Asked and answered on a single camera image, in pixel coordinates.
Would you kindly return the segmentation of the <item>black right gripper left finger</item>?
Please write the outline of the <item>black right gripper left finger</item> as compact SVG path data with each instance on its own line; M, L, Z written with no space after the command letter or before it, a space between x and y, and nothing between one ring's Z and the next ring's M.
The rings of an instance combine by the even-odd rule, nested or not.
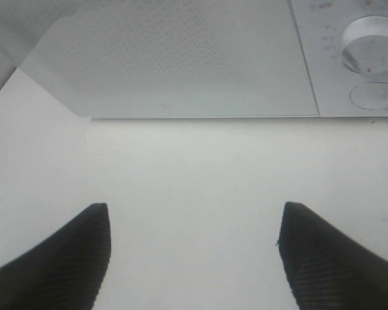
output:
M94 203L0 267L0 309L92 309L110 257L108 206Z

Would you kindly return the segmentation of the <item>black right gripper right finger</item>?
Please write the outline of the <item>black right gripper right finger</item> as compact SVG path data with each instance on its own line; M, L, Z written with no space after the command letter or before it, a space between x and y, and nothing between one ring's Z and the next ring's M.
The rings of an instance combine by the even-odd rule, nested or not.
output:
M388 261L304 204L285 204L278 249L299 309L388 309Z

